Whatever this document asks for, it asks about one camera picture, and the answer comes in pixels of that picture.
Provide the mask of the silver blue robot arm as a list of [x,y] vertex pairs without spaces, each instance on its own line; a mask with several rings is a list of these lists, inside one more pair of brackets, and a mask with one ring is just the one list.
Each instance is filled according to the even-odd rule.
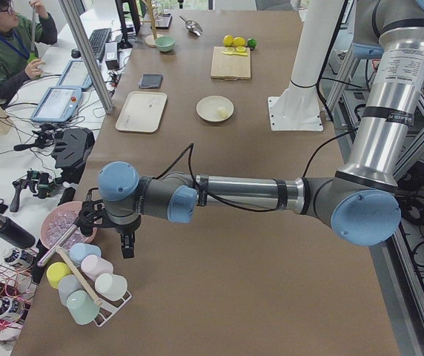
[[380,63],[348,161],[332,177],[246,179],[171,168],[149,177],[112,162],[99,172],[100,198],[83,202],[76,227],[85,235],[115,228],[124,257],[131,258],[143,216],[189,223],[195,207],[216,200],[246,211],[315,217],[356,245],[387,240],[401,220],[394,168],[424,83],[424,1],[358,1],[348,56]]

